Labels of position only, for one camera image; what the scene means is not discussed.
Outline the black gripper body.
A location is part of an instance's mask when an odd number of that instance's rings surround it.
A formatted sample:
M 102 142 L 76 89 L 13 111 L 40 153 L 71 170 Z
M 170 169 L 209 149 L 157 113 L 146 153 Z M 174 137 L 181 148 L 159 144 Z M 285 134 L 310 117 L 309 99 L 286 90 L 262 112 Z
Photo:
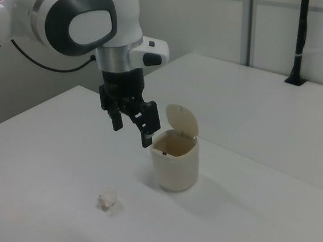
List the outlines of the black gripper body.
M 99 87 L 102 109 L 109 110 L 113 102 L 123 99 L 143 101 L 145 81 L 142 68 L 121 73 L 102 71 L 102 77 L 103 85 Z

